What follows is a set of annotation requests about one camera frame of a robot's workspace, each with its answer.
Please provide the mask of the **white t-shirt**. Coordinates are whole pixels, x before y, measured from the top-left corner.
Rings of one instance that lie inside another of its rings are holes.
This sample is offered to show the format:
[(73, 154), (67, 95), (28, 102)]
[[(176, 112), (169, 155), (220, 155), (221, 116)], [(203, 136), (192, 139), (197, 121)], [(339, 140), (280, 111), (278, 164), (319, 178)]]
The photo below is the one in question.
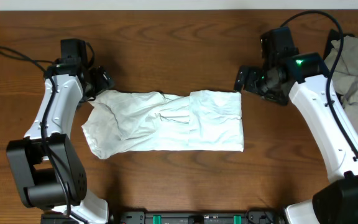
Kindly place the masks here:
[(178, 96), (110, 90), (91, 105), (82, 129), (99, 159), (128, 151), (244, 150), (240, 93), (200, 90)]

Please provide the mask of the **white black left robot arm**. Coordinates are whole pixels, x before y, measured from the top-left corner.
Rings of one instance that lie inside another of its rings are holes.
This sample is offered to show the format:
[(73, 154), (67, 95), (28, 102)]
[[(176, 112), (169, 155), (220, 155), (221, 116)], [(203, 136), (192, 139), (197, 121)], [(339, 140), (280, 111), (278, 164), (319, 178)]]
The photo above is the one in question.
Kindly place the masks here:
[(41, 223), (107, 223), (107, 201), (88, 189), (85, 168), (71, 143), (76, 110), (114, 86), (88, 57), (90, 43), (63, 39), (61, 56), (42, 68), (45, 93), (24, 137), (6, 154), (22, 204), (43, 211)]

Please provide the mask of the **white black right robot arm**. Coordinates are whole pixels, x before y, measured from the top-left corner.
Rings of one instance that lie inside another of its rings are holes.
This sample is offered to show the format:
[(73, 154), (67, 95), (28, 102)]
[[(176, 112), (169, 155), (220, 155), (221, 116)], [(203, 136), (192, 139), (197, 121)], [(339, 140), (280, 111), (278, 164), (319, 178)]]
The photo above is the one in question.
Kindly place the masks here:
[(292, 103), (304, 117), (330, 184), (311, 200), (285, 208), (286, 223), (358, 223), (358, 135), (342, 108), (329, 70), (317, 53), (300, 54), (288, 27), (260, 37), (262, 68), (241, 66), (235, 91)]

